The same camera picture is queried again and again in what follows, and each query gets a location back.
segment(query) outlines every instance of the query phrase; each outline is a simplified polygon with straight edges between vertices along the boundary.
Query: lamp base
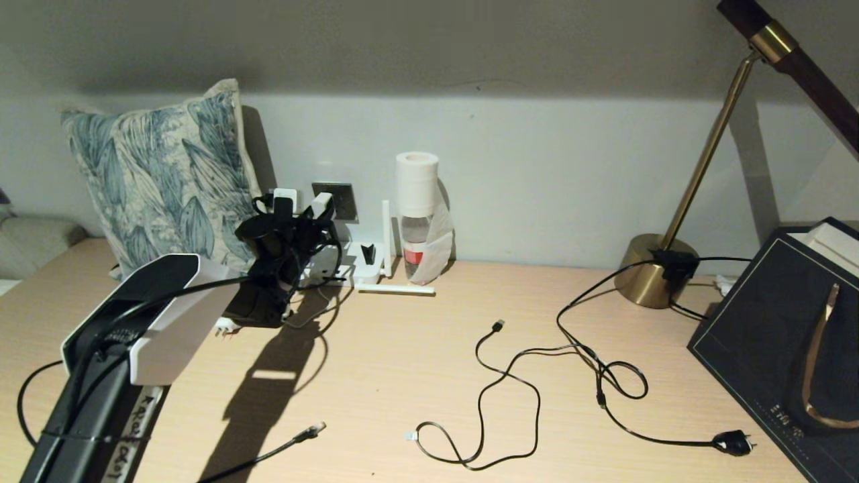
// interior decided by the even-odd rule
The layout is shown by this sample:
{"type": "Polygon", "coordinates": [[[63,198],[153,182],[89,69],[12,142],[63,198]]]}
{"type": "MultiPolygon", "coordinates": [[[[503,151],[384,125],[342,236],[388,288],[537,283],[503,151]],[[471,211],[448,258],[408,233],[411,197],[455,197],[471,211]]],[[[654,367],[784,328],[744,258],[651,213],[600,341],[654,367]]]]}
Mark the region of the lamp base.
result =
{"type": "MultiPolygon", "coordinates": [[[[662,235],[648,233],[639,235],[630,241],[621,266],[627,266],[639,261],[652,260],[653,251],[660,249],[662,235]]],[[[671,244],[672,251],[687,252],[698,256],[689,245],[675,239],[671,244]]],[[[651,309],[667,309],[671,297],[677,298],[686,286],[686,279],[665,280],[662,275],[665,269],[656,263],[634,266],[614,278],[614,286],[627,300],[651,309]]]]}

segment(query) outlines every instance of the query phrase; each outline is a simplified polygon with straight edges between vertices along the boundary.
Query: red label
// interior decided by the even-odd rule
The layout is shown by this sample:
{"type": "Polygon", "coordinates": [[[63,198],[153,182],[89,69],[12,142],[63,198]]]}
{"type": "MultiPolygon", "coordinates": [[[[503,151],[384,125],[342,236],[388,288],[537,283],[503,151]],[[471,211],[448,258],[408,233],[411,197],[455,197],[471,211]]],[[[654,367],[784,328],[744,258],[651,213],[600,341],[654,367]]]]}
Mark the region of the red label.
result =
{"type": "Polygon", "coordinates": [[[411,250],[403,250],[405,261],[413,265],[420,265],[423,258],[423,252],[412,252],[411,250]]]}

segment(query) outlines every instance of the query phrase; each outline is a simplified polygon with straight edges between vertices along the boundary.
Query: gold strap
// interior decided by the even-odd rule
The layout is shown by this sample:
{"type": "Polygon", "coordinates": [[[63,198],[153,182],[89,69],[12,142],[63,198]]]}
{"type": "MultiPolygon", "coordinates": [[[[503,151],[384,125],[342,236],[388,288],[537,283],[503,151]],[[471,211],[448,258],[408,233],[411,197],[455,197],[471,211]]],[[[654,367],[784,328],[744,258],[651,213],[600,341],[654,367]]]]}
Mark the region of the gold strap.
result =
{"type": "Polygon", "coordinates": [[[805,407],[806,413],[822,425],[839,430],[854,430],[859,428],[859,419],[842,421],[841,419],[827,418],[820,414],[811,404],[811,385],[814,379],[814,367],[817,365],[817,356],[820,352],[820,342],[823,340],[823,331],[826,329],[826,323],[835,309],[835,301],[838,299],[839,290],[840,286],[838,284],[832,285],[832,289],[829,291],[829,298],[826,300],[826,306],[817,320],[817,327],[814,329],[814,335],[812,336],[811,343],[808,345],[805,370],[802,375],[802,405],[805,407]]]}

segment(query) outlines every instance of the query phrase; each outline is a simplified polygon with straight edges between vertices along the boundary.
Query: white stick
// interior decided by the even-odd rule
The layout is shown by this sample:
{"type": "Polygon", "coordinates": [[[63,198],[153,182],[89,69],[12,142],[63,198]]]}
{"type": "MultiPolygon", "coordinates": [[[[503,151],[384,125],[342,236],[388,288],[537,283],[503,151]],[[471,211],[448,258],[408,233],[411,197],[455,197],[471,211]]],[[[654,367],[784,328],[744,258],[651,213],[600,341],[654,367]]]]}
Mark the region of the white stick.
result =
{"type": "Polygon", "coordinates": [[[432,295],[436,293],[436,289],[432,287],[422,287],[419,285],[355,284],[355,288],[361,292],[388,292],[424,295],[432,295]]]}

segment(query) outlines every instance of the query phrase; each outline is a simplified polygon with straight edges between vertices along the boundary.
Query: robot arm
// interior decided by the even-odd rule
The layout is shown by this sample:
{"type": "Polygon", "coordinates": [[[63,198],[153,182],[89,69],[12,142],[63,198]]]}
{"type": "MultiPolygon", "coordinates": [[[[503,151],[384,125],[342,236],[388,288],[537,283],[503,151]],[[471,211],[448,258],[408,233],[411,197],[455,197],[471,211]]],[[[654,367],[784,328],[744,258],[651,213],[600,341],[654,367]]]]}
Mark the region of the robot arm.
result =
{"type": "Polygon", "coordinates": [[[132,273],[64,342],[69,381],[21,481],[132,481],[170,385],[215,320],[280,327],[314,254],[339,249],[332,218],[330,204],[293,217],[291,201],[275,199],[236,230],[256,255],[245,278],[196,254],[132,273]]]}

